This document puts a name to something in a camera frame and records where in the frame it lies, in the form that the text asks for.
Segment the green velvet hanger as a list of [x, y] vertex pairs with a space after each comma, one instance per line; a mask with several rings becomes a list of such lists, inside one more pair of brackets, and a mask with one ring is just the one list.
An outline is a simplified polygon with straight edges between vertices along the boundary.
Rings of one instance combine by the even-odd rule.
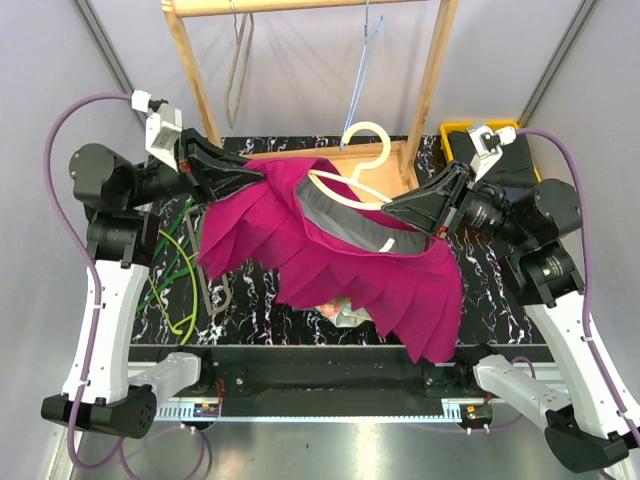
[[162, 261], [162, 264], [159, 266], [158, 270], [158, 278], [153, 282], [153, 286], [155, 286], [158, 291], [164, 289], [165, 282], [171, 284], [174, 281], [174, 267], [177, 263], [180, 262], [182, 255], [178, 252], [175, 245], [171, 243], [170, 240], [174, 239], [173, 235], [179, 230], [180, 225], [185, 219], [187, 210], [191, 208], [193, 204], [194, 201], [192, 198], [189, 198], [185, 202], [182, 211], [175, 216], [172, 225], [166, 230], [166, 233], [169, 235], [169, 239], [163, 237], [163, 239], [159, 243], [159, 246], [156, 248], [156, 252], [154, 254], [154, 263]]

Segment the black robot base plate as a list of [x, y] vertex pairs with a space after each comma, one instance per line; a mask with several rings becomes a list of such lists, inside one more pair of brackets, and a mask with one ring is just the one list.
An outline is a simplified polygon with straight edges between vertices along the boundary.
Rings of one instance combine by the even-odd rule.
[[195, 346], [204, 360], [198, 384], [176, 398], [222, 395], [227, 421], [453, 421], [460, 403], [482, 401], [470, 363], [487, 353], [551, 364], [544, 345], [459, 347], [443, 364], [412, 362], [400, 346]]

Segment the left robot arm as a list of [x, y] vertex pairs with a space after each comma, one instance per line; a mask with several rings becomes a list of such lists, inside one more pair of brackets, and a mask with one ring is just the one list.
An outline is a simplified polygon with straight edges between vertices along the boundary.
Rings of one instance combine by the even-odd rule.
[[140, 439], [156, 410], [184, 389], [196, 396], [215, 386], [216, 372], [200, 356], [171, 353], [137, 376], [128, 373], [130, 339], [143, 284], [159, 236], [158, 215], [146, 205], [189, 195], [207, 206], [263, 182], [247, 159], [187, 129], [168, 150], [176, 165], [150, 158], [134, 165], [108, 147], [90, 143], [73, 153], [73, 195], [88, 220], [81, 242], [90, 265], [79, 343], [61, 393], [45, 398], [50, 422]]

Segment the grey velvet hanger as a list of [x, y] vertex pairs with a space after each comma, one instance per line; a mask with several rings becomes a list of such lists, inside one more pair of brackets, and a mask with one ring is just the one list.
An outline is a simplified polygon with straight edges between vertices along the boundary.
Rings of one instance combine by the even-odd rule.
[[[199, 206], [191, 206], [188, 207], [185, 211], [184, 220], [187, 224], [187, 230], [189, 239], [192, 243], [193, 248], [193, 256], [195, 258], [199, 257], [200, 252], [200, 236], [199, 228], [204, 225], [204, 215], [205, 209]], [[199, 285], [201, 287], [201, 293], [204, 295], [205, 300], [205, 308], [208, 315], [213, 318], [215, 315], [224, 312], [230, 305], [232, 300], [232, 291], [229, 285], [229, 280], [226, 273], [221, 273], [216, 277], [211, 275], [212, 271], [207, 266], [198, 265], [198, 278]], [[224, 299], [219, 306], [215, 306], [212, 302], [212, 294], [209, 288], [209, 284], [214, 280], [220, 280], [222, 286], [222, 292], [224, 294]]]

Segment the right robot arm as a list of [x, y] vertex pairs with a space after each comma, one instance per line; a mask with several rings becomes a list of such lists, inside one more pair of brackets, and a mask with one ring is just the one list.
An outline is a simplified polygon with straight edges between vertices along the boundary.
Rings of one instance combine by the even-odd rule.
[[584, 311], [586, 283], [561, 243], [583, 225], [574, 188], [546, 179], [509, 201], [501, 187], [477, 181], [472, 168], [453, 162], [382, 211], [439, 238], [464, 226], [510, 245], [499, 261], [503, 283], [542, 334], [565, 385], [557, 391], [495, 350], [478, 347], [474, 359], [454, 371], [457, 390], [498, 396], [541, 430], [571, 472], [638, 478], [631, 454], [639, 449], [639, 405]]

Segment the floral pastel skirt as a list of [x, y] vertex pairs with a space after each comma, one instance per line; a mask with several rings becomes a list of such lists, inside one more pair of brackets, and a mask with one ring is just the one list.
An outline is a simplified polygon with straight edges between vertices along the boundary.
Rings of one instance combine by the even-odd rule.
[[351, 300], [345, 297], [336, 297], [315, 309], [337, 328], [357, 328], [363, 323], [372, 322], [364, 308], [353, 309]]

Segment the lime green plastic hanger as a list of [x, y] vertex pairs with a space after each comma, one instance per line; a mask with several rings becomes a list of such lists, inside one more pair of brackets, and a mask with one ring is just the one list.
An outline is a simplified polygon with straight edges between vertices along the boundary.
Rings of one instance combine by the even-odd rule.
[[[161, 310], [161, 314], [163, 316], [163, 318], [165, 319], [165, 322], [167, 324], [167, 326], [169, 327], [169, 330], [176, 335], [177, 337], [180, 338], [180, 341], [178, 343], [179, 346], [186, 346], [188, 344], [188, 341], [192, 338], [193, 333], [195, 331], [195, 327], [196, 327], [196, 323], [197, 323], [197, 317], [198, 317], [198, 311], [199, 311], [199, 294], [198, 294], [198, 285], [197, 285], [197, 280], [196, 280], [196, 273], [195, 273], [195, 267], [193, 264], [193, 260], [196, 257], [196, 253], [188, 255], [184, 248], [180, 245], [180, 243], [175, 240], [168, 232], [160, 229], [158, 231], [158, 233], [160, 234], [160, 236], [166, 240], [167, 242], [169, 242], [170, 244], [172, 244], [177, 252], [177, 256], [175, 257], [175, 260], [177, 260], [179, 257], [182, 258], [183, 263], [185, 264], [185, 266], [179, 270], [177, 273], [173, 273], [172, 270], [173, 268], [171, 266], [168, 266], [166, 268], [166, 273], [169, 274], [169, 277], [164, 280], [161, 284], [160, 287], [157, 287], [157, 285], [154, 283], [154, 280], [152, 279], [151, 276], [147, 277], [147, 283], [149, 284], [149, 286], [151, 287], [151, 295], [147, 298], [145, 298], [141, 303], [138, 304], [137, 308], [139, 311], [143, 310], [146, 308], [147, 305], [149, 305], [151, 303], [152, 300], [155, 300]], [[190, 285], [191, 285], [191, 290], [192, 290], [192, 307], [191, 307], [191, 312], [189, 315], [186, 315], [182, 320], [173, 323], [170, 320], [169, 314], [166, 311], [165, 305], [162, 301], [161, 295], [159, 293], [159, 290], [164, 290], [166, 288], [171, 287], [177, 280], [180, 280], [182, 278], [186, 278], [189, 277], [190, 279]]]

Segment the magenta pleated skirt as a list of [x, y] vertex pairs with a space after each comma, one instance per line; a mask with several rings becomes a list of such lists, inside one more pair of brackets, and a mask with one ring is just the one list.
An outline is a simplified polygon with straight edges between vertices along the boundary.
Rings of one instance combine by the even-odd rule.
[[412, 361], [453, 357], [463, 287], [446, 241], [328, 198], [307, 176], [335, 173], [327, 159], [271, 158], [248, 167], [265, 179], [209, 207], [200, 265], [216, 277], [252, 260], [278, 271], [279, 303], [306, 309], [345, 297], [381, 335], [395, 334]]

